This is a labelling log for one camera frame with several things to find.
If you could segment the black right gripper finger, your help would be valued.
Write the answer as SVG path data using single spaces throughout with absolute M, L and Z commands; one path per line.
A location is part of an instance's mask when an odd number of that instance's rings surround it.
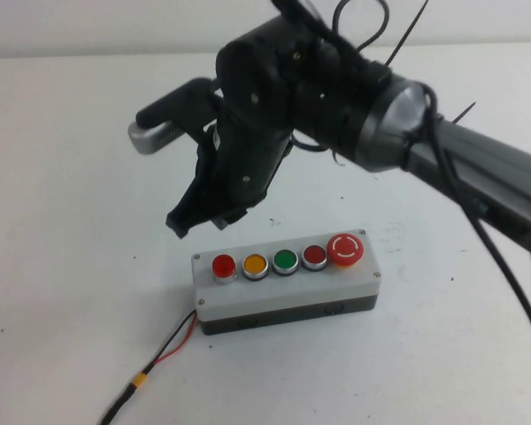
M 211 222 L 219 230 L 236 223 L 247 214 L 247 205 L 213 205 L 210 208 Z
M 215 204 L 208 181 L 195 178 L 179 203 L 170 211 L 165 224 L 179 237 L 185 237 L 195 226 L 212 219 Z

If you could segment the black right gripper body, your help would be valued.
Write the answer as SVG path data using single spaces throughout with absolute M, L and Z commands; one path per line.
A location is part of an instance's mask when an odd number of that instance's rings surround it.
M 205 214 L 244 215 L 266 197 L 293 132 L 295 51 L 293 38 L 239 38 L 219 51 L 219 139 L 196 169 Z

